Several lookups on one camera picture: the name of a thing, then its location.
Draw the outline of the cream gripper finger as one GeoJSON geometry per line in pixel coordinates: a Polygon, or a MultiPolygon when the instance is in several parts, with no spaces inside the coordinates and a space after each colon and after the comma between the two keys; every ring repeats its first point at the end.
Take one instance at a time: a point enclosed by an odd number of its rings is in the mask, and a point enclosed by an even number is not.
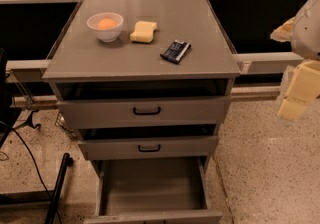
{"type": "Polygon", "coordinates": [[[270,38],[278,42],[289,42],[291,40],[291,31],[294,20],[294,17],[287,20],[271,33],[270,38]]]}
{"type": "Polygon", "coordinates": [[[293,70],[278,116],[289,121],[297,120],[319,96],[320,62],[316,60],[303,62],[293,70]]]}

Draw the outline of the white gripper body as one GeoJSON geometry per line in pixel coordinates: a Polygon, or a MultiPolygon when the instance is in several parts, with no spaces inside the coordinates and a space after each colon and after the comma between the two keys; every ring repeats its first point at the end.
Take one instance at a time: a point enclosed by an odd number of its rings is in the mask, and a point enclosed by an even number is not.
{"type": "Polygon", "coordinates": [[[292,26],[291,48],[304,59],[320,59],[320,0],[307,0],[297,12],[292,26]]]}

